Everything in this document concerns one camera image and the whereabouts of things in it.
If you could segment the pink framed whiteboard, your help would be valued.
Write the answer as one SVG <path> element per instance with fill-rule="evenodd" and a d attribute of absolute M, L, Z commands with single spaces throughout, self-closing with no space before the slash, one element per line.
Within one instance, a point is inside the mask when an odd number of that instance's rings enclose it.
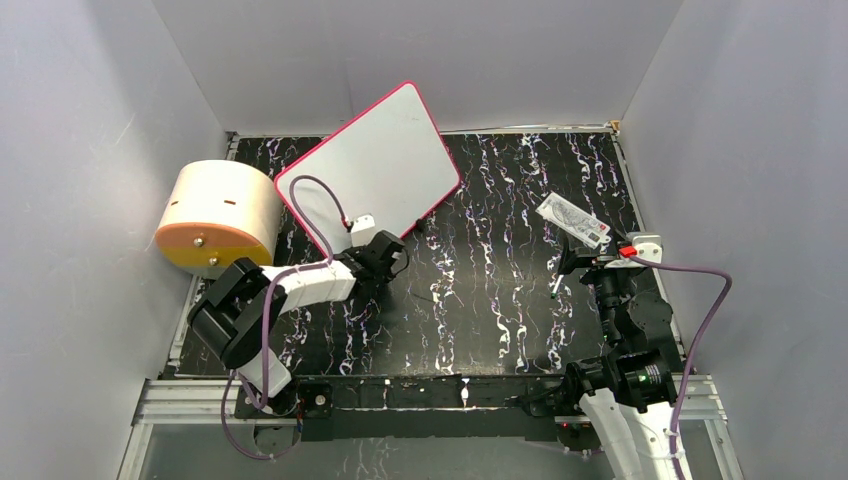
<path fill-rule="evenodd" d="M 322 140 L 274 184 L 321 253 L 351 247 L 346 221 L 409 233 L 461 185 L 462 175 L 418 86 L 404 82 Z"/>

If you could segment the green white marker pen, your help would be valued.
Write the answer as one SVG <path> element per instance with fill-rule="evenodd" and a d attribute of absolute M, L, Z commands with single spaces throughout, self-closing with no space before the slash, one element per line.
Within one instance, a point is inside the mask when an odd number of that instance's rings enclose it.
<path fill-rule="evenodd" d="M 561 288 L 561 284 L 562 284 L 563 278 L 564 278 L 564 276 L 563 276 L 562 274 L 560 274 L 560 275 L 558 275 L 558 276 L 556 277 L 556 280 L 555 280 L 555 282 L 554 282 L 554 284 L 553 284 L 553 286 L 552 286 L 552 289 L 551 289 L 551 294 L 550 294 L 550 298 L 551 298 L 551 299 L 556 299 L 556 298 L 557 298 L 558 293 L 559 293 L 559 290 L 560 290 L 560 288 Z"/>

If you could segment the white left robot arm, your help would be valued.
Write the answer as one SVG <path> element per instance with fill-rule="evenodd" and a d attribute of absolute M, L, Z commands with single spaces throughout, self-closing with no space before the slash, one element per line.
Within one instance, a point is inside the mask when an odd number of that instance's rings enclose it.
<path fill-rule="evenodd" d="M 286 416 L 299 400 L 294 375 L 273 352 L 270 333 L 279 316 L 314 304 L 374 294 L 396 277 L 404 242 L 383 230 L 315 263 L 260 266 L 239 258 L 187 314 L 187 323 L 259 411 Z"/>

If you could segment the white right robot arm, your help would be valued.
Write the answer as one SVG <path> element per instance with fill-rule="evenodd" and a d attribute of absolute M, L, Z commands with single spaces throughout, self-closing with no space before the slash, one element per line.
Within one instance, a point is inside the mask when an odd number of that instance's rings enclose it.
<path fill-rule="evenodd" d="M 567 365 L 564 403 L 588 417 L 617 479 L 684 479 L 690 473 L 671 425 L 680 359 L 673 310 L 661 295 L 637 293 L 631 285 L 662 257 L 659 236 L 632 232 L 616 238 L 609 253 L 567 244 L 558 265 L 561 276 L 583 270 L 580 281 L 593 292 L 604 336 L 600 356 Z"/>

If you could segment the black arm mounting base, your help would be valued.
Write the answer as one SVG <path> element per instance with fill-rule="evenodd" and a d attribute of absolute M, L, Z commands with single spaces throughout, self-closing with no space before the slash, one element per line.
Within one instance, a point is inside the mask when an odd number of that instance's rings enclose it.
<path fill-rule="evenodd" d="M 262 410 L 239 393 L 238 420 L 303 427 L 307 442 L 498 438 L 594 454 L 601 442 L 560 375 L 301 376 Z"/>

